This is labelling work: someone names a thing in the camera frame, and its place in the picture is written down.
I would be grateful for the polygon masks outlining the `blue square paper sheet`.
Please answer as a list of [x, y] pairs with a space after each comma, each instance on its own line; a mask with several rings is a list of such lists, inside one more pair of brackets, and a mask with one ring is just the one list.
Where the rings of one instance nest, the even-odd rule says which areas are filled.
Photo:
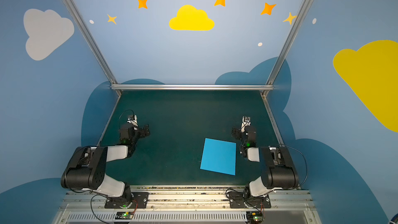
[[200, 169], [235, 176], [236, 152], [236, 143], [206, 138]]

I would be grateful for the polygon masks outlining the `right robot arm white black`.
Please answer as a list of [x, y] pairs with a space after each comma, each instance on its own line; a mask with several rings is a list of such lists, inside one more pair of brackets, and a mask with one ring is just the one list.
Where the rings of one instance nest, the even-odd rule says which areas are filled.
[[249, 182], [243, 191], [245, 199], [261, 198], [274, 190], [299, 187], [299, 175], [286, 146], [258, 147], [257, 130], [250, 125], [233, 128], [232, 136], [241, 141], [239, 153], [242, 157], [260, 164], [260, 176]]

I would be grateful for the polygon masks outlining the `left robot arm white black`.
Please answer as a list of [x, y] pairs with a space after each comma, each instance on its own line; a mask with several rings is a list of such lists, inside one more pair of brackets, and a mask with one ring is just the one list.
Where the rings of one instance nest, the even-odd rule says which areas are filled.
[[142, 128], [126, 123], [119, 129], [119, 144], [76, 148], [61, 177], [61, 186], [72, 191], [93, 191], [106, 198], [105, 208], [146, 208], [149, 193], [133, 193], [130, 185], [106, 174], [109, 162], [130, 158], [139, 139], [150, 135], [149, 126]]

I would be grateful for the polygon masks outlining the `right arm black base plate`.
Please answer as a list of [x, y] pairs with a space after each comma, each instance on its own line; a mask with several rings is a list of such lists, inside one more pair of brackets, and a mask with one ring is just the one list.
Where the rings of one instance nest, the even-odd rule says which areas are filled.
[[271, 201], [268, 196], [265, 197], [247, 197], [238, 191], [227, 191], [226, 197], [229, 200], [230, 208], [271, 208]]

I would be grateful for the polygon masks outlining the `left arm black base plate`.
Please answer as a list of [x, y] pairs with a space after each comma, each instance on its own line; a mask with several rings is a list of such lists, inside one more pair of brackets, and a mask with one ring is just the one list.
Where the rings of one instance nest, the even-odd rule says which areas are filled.
[[107, 198], [105, 209], [136, 209], [146, 208], [148, 203], [148, 192], [133, 192], [118, 198]]

